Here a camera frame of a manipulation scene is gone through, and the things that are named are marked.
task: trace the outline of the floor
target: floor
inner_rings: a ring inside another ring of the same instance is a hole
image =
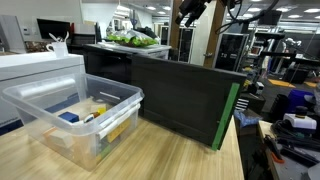
[[[277,79],[276,77],[269,76],[270,79]],[[309,87],[306,84],[292,84],[295,88],[290,87],[283,87],[283,86],[275,86],[271,84],[268,79],[261,79],[260,80],[265,89],[263,91],[263,96],[266,99],[266,104],[263,107],[262,113],[260,114],[265,121],[273,122],[274,120],[269,117],[269,112],[271,107],[274,103],[275,98],[278,94],[283,94],[288,96],[290,91],[293,89],[313,92],[314,88]],[[255,180],[255,179],[272,179],[270,172],[264,171],[263,168],[257,166],[254,171],[249,173],[250,168],[254,165],[253,154],[256,150],[260,149],[262,146],[262,140],[258,134],[258,130],[256,134],[239,136],[239,146],[240,146],[240,153],[241,153],[241,160],[243,165],[243,171],[245,174],[246,179],[248,180]]]

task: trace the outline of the workbench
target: workbench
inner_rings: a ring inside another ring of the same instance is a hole
[[[139,119],[137,129],[92,172],[27,135],[0,137],[1,179],[244,179],[232,119],[220,151]]]
[[[265,137],[265,135],[270,135],[272,138],[275,137],[273,132],[271,131],[271,123],[264,122],[264,121],[259,121],[259,132],[261,139]],[[303,152],[303,153],[308,153],[317,159],[320,157],[320,153],[310,151],[310,150],[305,150],[301,148],[295,148],[295,150]],[[300,180],[303,179],[306,176],[308,168],[285,157],[282,156],[283,160],[285,161],[284,164],[279,164],[273,161],[271,152],[269,149],[266,150],[266,155],[269,163],[269,167],[273,176],[274,180],[282,180],[282,179],[290,179],[290,180]]]

